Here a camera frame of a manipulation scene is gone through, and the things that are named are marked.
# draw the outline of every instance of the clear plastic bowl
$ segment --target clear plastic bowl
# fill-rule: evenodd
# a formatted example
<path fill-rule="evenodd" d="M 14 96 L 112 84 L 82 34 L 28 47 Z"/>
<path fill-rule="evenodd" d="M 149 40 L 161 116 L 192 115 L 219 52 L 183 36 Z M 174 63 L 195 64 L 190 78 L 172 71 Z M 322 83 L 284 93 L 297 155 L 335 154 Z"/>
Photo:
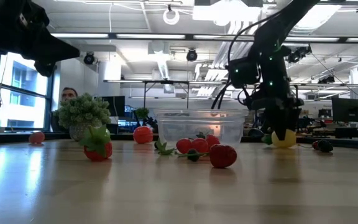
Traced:
<path fill-rule="evenodd" d="M 246 112 L 242 110 L 154 110 L 158 135 L 169 147 L 182 138 L 197 138 L 200 132 L 213 134 L 221 144 L 236 148 L 240 142 Z"/>

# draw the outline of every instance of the yellow fruit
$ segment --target yellow fruit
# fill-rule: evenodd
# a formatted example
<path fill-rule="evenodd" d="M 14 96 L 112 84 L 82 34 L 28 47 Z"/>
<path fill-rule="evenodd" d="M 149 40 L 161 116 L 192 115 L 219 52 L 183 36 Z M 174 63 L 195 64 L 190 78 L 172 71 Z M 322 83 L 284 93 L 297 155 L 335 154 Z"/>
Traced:
<path fill-rule="evenodd" d="M 276 135 L 276 132 L 273 132 L 272 142 L 275 147 L 279 147 L 279 148 L 292 147 L 296 144 L 296 133 L 294 131 L 287 129 L 285 131 L 284 141 L 280 141 Z"/>

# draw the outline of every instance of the window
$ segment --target window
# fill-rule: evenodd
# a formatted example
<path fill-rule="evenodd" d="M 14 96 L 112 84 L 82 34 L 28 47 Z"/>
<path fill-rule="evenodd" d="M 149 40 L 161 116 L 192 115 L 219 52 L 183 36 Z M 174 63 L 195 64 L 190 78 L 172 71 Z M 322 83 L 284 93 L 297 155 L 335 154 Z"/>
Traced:
<path fill-rule="evenodd" d="M 0 60 L 0 126 L 7 128 L 48 129 L 52 96 L 47 95 L 51 79 L 41 76 L 34 61 L 8 53 Z"/>

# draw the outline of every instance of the wooden table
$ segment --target wooden table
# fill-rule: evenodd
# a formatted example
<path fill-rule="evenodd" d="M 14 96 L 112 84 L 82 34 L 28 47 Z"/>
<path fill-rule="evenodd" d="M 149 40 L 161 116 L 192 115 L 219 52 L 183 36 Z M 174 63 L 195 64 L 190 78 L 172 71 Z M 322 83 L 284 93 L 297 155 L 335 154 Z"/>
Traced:
<path fill-rule="evenodd" d="M 231 169 L 114 142 L 95 163 L 71 140 L 0 145 L 0 223 L 358 223 L 358 150 L 241 144 Z"/>

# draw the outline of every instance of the flower pot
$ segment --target flower pot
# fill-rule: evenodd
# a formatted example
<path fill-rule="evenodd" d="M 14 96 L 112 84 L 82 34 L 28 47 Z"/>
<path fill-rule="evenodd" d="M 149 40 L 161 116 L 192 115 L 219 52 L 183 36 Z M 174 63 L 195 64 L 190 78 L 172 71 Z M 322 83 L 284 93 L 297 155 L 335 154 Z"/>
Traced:
<path fill-rule="evenodd" d="M 70 126 L 70 137 L 72 140 L 80 141 L 85 136 L 85 130 L 88 129 L 89 123 L 81 123 Z"/>

